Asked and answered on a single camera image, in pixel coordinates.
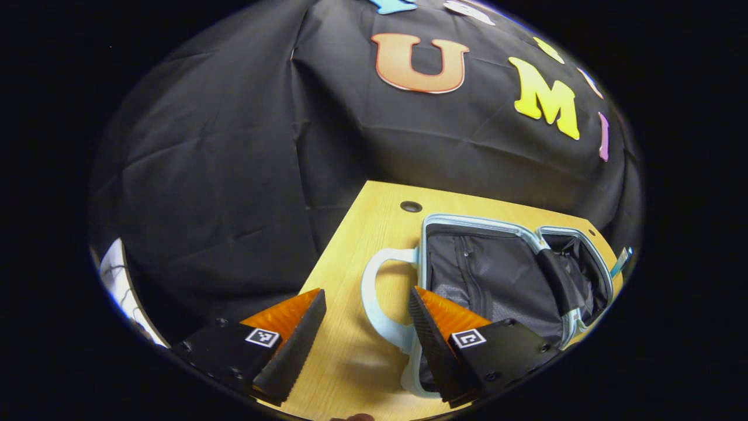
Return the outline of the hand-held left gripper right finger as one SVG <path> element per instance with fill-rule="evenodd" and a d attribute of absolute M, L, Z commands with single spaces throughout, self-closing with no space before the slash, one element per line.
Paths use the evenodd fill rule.
<path fill-rule="evenodd" d="M 452 408 L 506 394 L 562 353 L 513 318 L 490 322 L 418 286 L 408 311 L 435 388 Z"/>

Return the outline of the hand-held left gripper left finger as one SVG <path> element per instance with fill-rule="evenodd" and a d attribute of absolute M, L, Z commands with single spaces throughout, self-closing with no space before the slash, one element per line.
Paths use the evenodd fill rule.
<path fill-rule="evenodd" d="M 172 350 L 222 386 L 279 406 L 299 378 L 326 309 L 325 291 L 312 289 L 241 322 L 215 318 Z"/>

